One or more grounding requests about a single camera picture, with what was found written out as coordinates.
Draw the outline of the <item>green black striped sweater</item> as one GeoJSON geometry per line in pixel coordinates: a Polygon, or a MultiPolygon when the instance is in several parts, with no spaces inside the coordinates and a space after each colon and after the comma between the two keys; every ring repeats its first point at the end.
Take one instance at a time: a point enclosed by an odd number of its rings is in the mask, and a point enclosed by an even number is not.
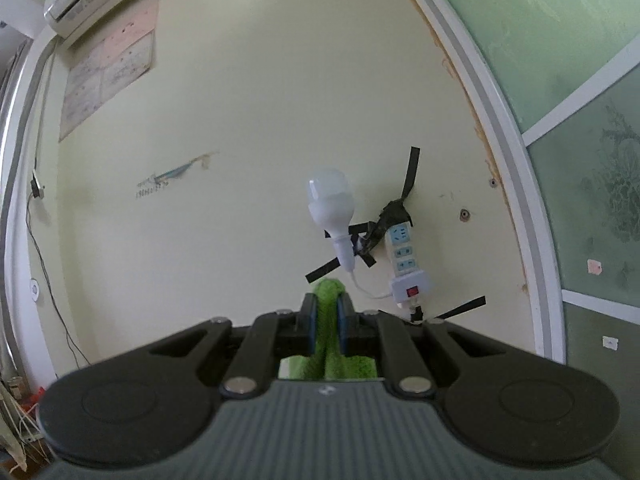
{"type": "Polygon", "coordinates": [[[314,288],[318,299],[316,346],[311,356],[288,358],[285,378],[306,382],[334,382],[334,380],[373,379],[378,377],[375,360],[364,356],[346,358],[341,354],[337,331],[337,300],[345,286],[330,278],[314,288]]]}

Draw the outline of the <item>white power strip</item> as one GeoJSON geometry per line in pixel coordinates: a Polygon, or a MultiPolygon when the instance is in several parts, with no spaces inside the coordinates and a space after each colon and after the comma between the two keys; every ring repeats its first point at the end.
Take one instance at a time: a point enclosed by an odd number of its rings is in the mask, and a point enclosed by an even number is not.
{"type": "Polygon", "coordinates": [[[393,273],[392,298],[401,310],[416,314],[423,307],[432,283],[420,267],[409,221],[396,223],[386,231],[385,249],[393,273]]]}

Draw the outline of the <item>white light bulb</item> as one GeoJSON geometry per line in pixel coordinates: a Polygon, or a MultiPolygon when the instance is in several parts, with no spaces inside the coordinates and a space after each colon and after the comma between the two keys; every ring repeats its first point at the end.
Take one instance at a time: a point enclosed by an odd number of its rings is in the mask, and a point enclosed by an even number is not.
{"type": "Polygon", "coordinates": [[[308,209],[314,223],[329,234],[340,266],[355,270],[355,255],[349,225],[355,200],[346,176],[337,169],[316,171],[308,180],[308,209]]]}

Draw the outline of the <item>white framed glass door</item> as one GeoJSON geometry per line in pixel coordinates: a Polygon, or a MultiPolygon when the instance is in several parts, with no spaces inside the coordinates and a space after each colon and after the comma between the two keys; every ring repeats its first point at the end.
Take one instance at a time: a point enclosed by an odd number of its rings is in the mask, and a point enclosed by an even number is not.
{"type": "Polygon", "coordinates": [[[543,356],[639,404],[639,0],[413,0],[480,122],[543,356]]]}

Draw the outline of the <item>paper wall poster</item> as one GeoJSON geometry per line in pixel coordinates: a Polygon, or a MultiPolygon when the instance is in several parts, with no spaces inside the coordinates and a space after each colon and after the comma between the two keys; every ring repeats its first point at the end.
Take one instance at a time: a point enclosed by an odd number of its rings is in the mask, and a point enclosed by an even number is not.
{"type": "Polygon", "coordinates": [[[157,18],[157,3],[130,15],[70,69],[59,141],[151,69],[157,18]]]}

